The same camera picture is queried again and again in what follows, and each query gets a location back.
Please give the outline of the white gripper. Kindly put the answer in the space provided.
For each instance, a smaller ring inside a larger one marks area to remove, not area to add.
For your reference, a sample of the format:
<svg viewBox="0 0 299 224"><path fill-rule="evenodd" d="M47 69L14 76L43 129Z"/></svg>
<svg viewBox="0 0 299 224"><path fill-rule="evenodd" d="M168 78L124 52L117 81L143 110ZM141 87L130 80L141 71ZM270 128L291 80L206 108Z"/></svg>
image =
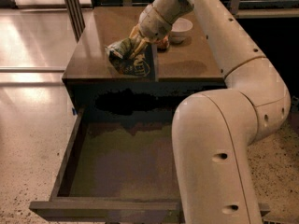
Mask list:
<svg viewBox="0 0 299 224"><path fill-rule="evenodd" d="M139 16L138 24L133 27L129 35L132 44L129 58L133 59L149 42L154 43L164 39L171 28L172 25L159 14L152 4L147 5Z"/></svg>

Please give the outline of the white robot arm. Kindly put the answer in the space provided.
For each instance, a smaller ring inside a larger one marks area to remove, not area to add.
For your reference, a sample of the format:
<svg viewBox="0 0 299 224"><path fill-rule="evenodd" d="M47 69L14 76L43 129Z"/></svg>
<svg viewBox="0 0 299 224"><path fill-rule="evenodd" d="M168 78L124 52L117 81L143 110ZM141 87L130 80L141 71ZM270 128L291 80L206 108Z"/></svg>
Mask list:
<svg viewBox="0 0 299 224"><path fill-rule="evenodd" d="M183 100L172 144L185 224L263 224L248 145L274 133L291 98L276 68L220 0L154 0L132 35L140 47L162 39L193 12L225 82Z"/></svg>

